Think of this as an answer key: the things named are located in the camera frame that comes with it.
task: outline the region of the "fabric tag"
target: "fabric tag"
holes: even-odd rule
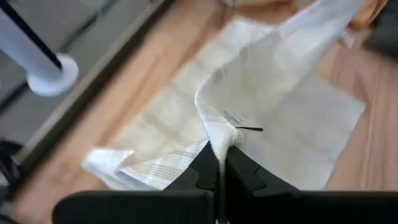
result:
[[[252,131],[263,131],[259,124],[253,119],[249,119],[246,115],[237,111],[223,111],[224,118],[232,124],[235,128],[247,129]]]

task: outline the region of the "white cloth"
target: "white cloth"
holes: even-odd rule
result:
[[[122,131],[104,157],[134,154],[111,172],[162,190],[210,139],[221,179],[235,144],[300,189],[324,188],[364,105],[313,73],[360,2],[321,0],[279,27],[233,20]],[[94,153],[86,161],[100,166]]]
[[[122,170],[117,170],[120,162],[133,153],[132,150],[115,151],[97,147],[85,159],[82,166],[114,190],[155,190],[140,180],[130,178]]]

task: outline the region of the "dish towel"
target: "dish towel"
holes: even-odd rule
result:
[[[321,0],[277,27],[235,18],[83,167],[110,187],[163,190],[210,140],[221,181],[236,145],[299,189],[324,188],[364,105],[315,69],[360,5]]]

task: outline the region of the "wooden table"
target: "wooden table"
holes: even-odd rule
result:
[[[225,11],[214,0],[178,0],[138,51],[13,199],[21,223],[51,223],[53,206],[76,191],[106,189],[80,162],[115,134],[234,14],[278,23],[294,4]],[[358,46],[335,44],[319,74],[367,104],[330,179],[330,189],[398,189],[398,66]]]

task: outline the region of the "white pole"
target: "white pole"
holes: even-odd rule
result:
[[[27,82],[38,95],[59,95],[77,79],[76,62],[55,56],[5,1],[0,1],[0,50],[26,70]]]

